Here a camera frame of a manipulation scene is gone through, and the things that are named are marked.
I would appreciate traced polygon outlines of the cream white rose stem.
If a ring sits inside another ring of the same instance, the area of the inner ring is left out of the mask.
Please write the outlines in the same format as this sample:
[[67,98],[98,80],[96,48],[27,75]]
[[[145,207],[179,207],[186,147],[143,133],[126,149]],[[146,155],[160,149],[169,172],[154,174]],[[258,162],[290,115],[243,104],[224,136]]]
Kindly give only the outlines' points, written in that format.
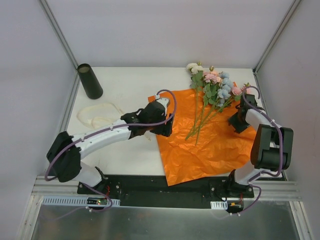
[[199,108],[199,93],[202,91],[203,88],[203,73],[204,73],[204,68],[202,67],[202,63],[189,63],[186,66],[186,69],[190,72],[191,74],[191,84],[190,87],[194,89],[194,97],[195,97],[195,112],[194,112],[194,122],[193,122],[193,127],[190,129],[187,137],[185,138],[186,140],[189,139],[193,134],[197,133],[196,140],[195,140],[195,145],[198,144],[199,141],[199,135],[198,131],[196,130],[197,127],[197,122],[198,122],[198,108]]

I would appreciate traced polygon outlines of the small pink rose stem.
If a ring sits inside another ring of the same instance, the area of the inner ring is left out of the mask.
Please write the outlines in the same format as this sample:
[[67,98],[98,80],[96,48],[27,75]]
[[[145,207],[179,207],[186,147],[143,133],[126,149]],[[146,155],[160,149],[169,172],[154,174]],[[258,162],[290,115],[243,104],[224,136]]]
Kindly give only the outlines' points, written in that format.
[[215,108],[219,113],[222,113],[225,108],[229,108],[234,102],[240,101],[242,93],[246,92],[249,94],[250,91],[246,90],[246,88],[250,86],[251,84],[249,82],[245,83],[242,87],[221,83],[217,90],[217,103]]

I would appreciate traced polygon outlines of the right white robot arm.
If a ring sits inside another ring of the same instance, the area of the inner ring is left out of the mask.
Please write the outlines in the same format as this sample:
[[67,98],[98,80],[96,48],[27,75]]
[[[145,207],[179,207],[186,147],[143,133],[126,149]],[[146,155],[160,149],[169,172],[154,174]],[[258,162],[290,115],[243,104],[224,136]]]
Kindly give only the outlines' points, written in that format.
[[256,135],[250,152],[250,161],[230,172],[222,183],[220,196],[223,198],[252,198],[250,185],[261,175],[278,177],[291,163],[294,131],[275,123],[266,112],[258,107],[255,96],[243,94],[237,112],[228,119],[237,134],[253,127]]

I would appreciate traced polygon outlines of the orange wrapping paper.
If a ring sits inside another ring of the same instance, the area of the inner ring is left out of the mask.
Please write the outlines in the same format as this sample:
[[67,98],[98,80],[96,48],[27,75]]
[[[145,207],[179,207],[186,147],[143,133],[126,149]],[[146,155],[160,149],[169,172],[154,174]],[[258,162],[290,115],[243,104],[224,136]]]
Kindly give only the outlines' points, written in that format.
[[226,174],[243,167],[250,160],[256,131],[249,127],[238,134],[228,124],[228,118],[236,113],[239,101],[213,115],[199,131],[195,145],[197,135],[185,140],[194,123],[194,91],[180,90],[174,94],[177,110],[172,134],[169,137],[156,137],[169,186]]

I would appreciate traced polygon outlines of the cream lace ribbon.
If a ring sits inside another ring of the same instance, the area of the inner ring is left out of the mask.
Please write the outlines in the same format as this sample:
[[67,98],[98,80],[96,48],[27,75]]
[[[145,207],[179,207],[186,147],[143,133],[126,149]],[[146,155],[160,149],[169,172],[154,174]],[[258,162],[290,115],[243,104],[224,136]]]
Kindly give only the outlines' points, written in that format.
[[85,127],[99,129],[114,123],[123,114],[123,110],[116,104],[104,102],[82,108],[76,117]]

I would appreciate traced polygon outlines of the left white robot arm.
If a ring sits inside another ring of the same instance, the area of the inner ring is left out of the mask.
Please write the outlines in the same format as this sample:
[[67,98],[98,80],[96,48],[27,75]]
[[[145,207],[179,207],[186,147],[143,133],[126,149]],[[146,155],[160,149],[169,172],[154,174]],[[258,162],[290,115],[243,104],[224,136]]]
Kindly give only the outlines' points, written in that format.
[[102,194],[106,188],[102,171],[82,160],[101,148],[142,136],[145,132],[170,136],[174,114],[167,113],[169,105],[170,100],[161,97],[96,130],[77,135],[67,131],[59,133],[46,154],[48,171],[54,174],[52,178],[61,183],[77,180],[88,185],[94,194]]

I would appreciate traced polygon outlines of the light blue flower stem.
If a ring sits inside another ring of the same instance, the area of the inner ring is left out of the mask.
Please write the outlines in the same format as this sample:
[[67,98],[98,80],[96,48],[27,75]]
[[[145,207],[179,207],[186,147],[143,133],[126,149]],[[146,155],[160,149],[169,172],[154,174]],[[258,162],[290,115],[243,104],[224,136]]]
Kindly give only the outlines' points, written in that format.
[[210,71],[203,74],[203,108],[198,131],[216,113],[221,113],[235,99],[232,89],[234,83],[226,72]]

